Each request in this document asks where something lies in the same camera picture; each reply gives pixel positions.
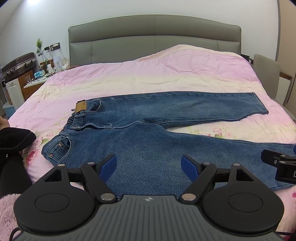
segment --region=leather label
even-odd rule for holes
[[[80,101],[76,103],[75,112],[78,113],[79,111],[86,110],[86,101]]]

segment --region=person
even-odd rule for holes
[[[8,241],[17,227],[13,212],[15,200],[32,181],[22,161],[22,150],[30,146],[36,135],[30,130],[10,127],[0,117],[0,240]]]

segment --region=blue bin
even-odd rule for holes
[[[13,107],[13,105],[10,105],[8,102],[6,102],[2,108],[4,109],[8,118],[10,118],[15,112],[15,108]]]

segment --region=white cabinet door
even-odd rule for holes
[[[18,79],[8,82],[6,84],[6,87],[7,87],[7,91],[9,93],[11,102],[13,103],[15,110],[17,110],[25,102]]]

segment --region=bedside table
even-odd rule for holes
[[[27,100],[31,95],[33,95],[45,82],[47,81],[47,76],[41,77],[38,80],[32,81],[26,84],[22,89],[22,94],[24,99]]]

